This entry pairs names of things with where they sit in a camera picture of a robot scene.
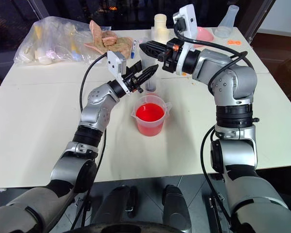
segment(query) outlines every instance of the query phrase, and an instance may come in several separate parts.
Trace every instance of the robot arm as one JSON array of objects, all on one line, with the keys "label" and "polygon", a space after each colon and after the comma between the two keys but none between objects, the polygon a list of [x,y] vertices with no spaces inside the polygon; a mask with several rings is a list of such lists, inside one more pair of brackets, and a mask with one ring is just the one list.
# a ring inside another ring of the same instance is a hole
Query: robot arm
[{"label": "robot arm", "polygon": [[[176,35],[195,39],[196,22],[193,5],[173,16]],[[257,168],[255,125],[252,118],[253,94],[257,75],[232,58],[208,49],[198,51],[183,40],[173,38],[166,45],[149,41],[140,48],[163,62],[168,72],[192,74],[193,79],[208,86],[216,103],[219,138],[211,143],[211,165],[223,175],[231,212],[231,228],[236,233],[291,233],[291,211],[275,189],[260,178]]]},{"label": "robot arm", "polygon": [[74,197],[93,184],[97,172],[97,147],[112,108],[124,95],[136,90],[142,92],[140,85],[158,68],[155,65],[142,71],[140,61],[128,68],[121,53],[109,51],[107,56],[109,71],[116,79],[90,92],[77,131],[54,166],[50,183],[30,189],[0,207],[0,233],[49,232]]}]

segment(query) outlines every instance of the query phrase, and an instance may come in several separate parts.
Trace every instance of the pink bowl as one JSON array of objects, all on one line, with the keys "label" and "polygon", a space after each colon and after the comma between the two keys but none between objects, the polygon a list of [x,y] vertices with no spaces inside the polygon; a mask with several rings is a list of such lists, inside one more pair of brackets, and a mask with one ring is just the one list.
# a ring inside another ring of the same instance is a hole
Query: pink bowl
[{"label": "pink bowl", "polygon": [[[197,27],[197,40],[213,41],[213,35],[205,28]],[[202,47],[203,45],[194,45],[195,48]]]}]

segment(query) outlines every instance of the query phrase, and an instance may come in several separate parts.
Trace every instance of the clear plastic bag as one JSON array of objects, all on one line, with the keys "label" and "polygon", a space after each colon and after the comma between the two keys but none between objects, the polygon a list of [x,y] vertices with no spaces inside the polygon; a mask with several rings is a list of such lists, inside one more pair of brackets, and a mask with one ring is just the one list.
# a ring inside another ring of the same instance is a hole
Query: clear plastic bag
[{"label": "clear plastic bag", "polygon": [[[111,27],[101,27],[110,31]],[[93,42],[89,25],[60,17],[35,22],[18,47],[14,62],[25,65],[49,65],[60,61],[92,63],[100,54],[84,46]]]}]

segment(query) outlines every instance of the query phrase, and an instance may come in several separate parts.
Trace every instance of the white bottle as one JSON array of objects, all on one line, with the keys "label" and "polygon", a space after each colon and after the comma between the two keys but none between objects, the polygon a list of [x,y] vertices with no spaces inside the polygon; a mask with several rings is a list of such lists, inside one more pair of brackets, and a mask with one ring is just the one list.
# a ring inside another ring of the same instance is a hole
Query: white bottle
[{"label": "white bottle", "polygon": [[214,31],[214,34],[220,38],[228,38],[232,33],[236,14],[239,10],[238,6],[230,5],[226,15],[222,19],[219,26]]}]

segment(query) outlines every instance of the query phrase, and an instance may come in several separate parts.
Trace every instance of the measuring cup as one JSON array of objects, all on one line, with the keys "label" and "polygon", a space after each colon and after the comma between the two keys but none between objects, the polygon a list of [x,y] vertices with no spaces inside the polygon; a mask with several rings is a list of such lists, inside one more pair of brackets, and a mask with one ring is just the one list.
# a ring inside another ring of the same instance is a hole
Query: measuring cup
[{"label": "measuring cup", "polygon": [[171,103],[165,103],[158,96],[142,96],[136,102],[131,116],[136,119],[140,133],[145,136],[155,136],[162,130],[164,120],[169,116],[171,108]]}]

